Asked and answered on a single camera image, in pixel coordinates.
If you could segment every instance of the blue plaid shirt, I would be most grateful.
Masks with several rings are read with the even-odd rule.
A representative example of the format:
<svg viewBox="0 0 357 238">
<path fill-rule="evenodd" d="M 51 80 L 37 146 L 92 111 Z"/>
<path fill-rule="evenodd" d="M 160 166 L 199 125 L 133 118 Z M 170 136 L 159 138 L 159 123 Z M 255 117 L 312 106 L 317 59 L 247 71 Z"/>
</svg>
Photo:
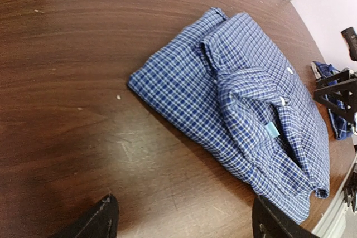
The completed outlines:
<svg viewBox="0 0 357 238">
<path fill-rule="evenodd" d="M 326 125 L 292 65 L 248 14 L 228 19 L 210 9 L 128 85 L 297 223 L 308 216 L 312 191 L 329 195 Z"/>
</svg>

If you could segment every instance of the brown wooden surface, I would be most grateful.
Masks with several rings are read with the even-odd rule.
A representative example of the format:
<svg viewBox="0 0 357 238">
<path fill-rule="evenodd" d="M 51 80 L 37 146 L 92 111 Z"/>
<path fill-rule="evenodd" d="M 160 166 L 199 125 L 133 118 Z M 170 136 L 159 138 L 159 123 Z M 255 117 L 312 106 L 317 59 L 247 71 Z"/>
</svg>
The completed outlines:
<svg viewBox="0 0 357 238">
<path fill-rule="evenodd" d="M 250 187 L 126 86 L 211 6 L 247 11 L 315 88 L 322 57 L 285 0 L 0 0 L 1 237 L 46 237 L 109 190 L 120 237 L 252 237 Z M 331 197 L 311 197 L 309 230 L 354 156 L 350 139 L 330 152 Z"/>
</svg>

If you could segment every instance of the shirt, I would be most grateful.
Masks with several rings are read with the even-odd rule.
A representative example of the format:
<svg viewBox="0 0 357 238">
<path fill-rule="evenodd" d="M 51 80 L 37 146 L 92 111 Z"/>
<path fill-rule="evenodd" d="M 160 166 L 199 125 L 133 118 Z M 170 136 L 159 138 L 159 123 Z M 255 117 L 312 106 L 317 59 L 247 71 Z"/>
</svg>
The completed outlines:
<svg viewBox="0 0 357 238">
<path fill-rule="evenodd" d="M 316 79 L 321 79 L 321 78 L 327 78 L 330 77 L 332 75 L 337 74 L 339 71 L 334 68 L 331 64 L 324 64 L 318 61 L 314 61 L 311 63 L 312 69 L 318 72 L 318 76 L 315 77 Z M 329 83 L 329 86 L 332 85 L 336 85 L 337 81 L 332 81 Z M 345 105 L 342 101 L 340 100 L 336 100 L 335 98 L 331 97 L 331 96 L 326 96 L 326 99 L 329 100 L 330 102 L 332 102 L 333 104 L 336 104 L 338 107 L 345 109 Z M 332 129 L 334 131 L 335 134 L 335 138 L 338 140 L 342 140 L 345 138 L 348 138 L 350 136 L 352 136 L 352 126 L 351 124 L 349 124 L 346 119 L 344 119 L 343 117 L 334 114 L 333 112 L 331 112 L 330 109 L 327 109 L 327 111 L 329 112 L 329 116 L 330 116 L 330 120 L 331 120 L 331 125 L 332 125 Z"/>
<path fill-rule="evenodd" d="M 228 19 L 208 10 L 128 86 L 297 223 L 309 214 L 312 191 L 329 195 L 326 125 L 292 65 L 248 14 Z"/>
</svg>

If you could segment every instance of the checkered fabric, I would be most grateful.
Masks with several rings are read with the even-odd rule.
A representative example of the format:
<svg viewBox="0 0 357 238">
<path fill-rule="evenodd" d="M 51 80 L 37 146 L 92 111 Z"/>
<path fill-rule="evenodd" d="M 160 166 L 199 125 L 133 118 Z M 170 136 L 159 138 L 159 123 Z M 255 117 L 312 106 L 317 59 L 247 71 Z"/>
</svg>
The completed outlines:
<svg viewBox="0 0 357 238">
<path fill-rule="evenodd" d="M 217 8 L 186 27 L 129 87 L 297 223 L 329 195 L 329 141 L 310 93 L 246 13 Z M 273 122 L 280 136 L 264 127 Z"/>
<path fill-rule="evenodd" d="M 334 68 L 331 64 L 324 64 L 318 61 L 314 61 L 313 64 L 315 64 L 317 71 L 320 73 L 320 76 L 322 78 L 327 78 L 329 76 L 335 75 L 339 72 L 336 68 Z M 336 85 L 337 81 L 332 81 L 329 83 L 329 86 Z M 338 107 L 345 109 L 345 105 L 342 101 L 336 100 L 335 98 L 328 97 L 326 96 L 327 100 L 330 102 L 336 104 Z M 346 139 L 350 136 L 352 136 L 352 126 L 349 124 L 346 119 L 343 117 L 334 114 L 331 112 L 330 109 L 327 109 L 329 112 L 330 120 L 331 120 L 331 125 L 332 129 L 335 134 L 335 138 L 338 140 Z"/>
</svg>

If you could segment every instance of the black object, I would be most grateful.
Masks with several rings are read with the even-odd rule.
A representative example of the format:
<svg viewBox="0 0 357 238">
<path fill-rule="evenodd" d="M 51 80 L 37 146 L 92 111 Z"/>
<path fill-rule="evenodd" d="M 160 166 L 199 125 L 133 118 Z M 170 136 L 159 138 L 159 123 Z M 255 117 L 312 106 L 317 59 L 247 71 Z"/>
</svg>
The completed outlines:
<svg viewBox="0 0 357 238">
<path fill-rule="evenodd" d="M 353 165 L 352 172 L 344 186 L 345 202 L 347 206 L 352 205 L 353 212 L 357 210 L 357 164 Z"/>
<path fill-rule="evenodd" d="M 336 85 L 328 86 L 328 83 L 337 81 Z M 323 104 L 331 111 L 347 122 L 355 125 L 355 113 L 357 112 L 357 77 L 349 70 L 329 76 L 317 82 L 317 90 L 313 93 L 313 99 Z M 344 103 L 345 109 L 338 107 L 325 98 L 325 95 Z"/>
<path fill-rule="evenodd" d="M 253 205 L 254 238 L 318 238 L 300 227 L 263 196 Z"/>
<path fill-rule="evenodd" d="M 49 238 L 116 238 L 118 221 L 118 201 L 106 195 L 77 221 Z"/>
<path fill-rule="evenodd" d="M 344 29 L 341 34 L 348 44 L 351 59 L 357 61 L 357 35 L 355 30 L 353 27 L 350 27 Z"/>
</svg>

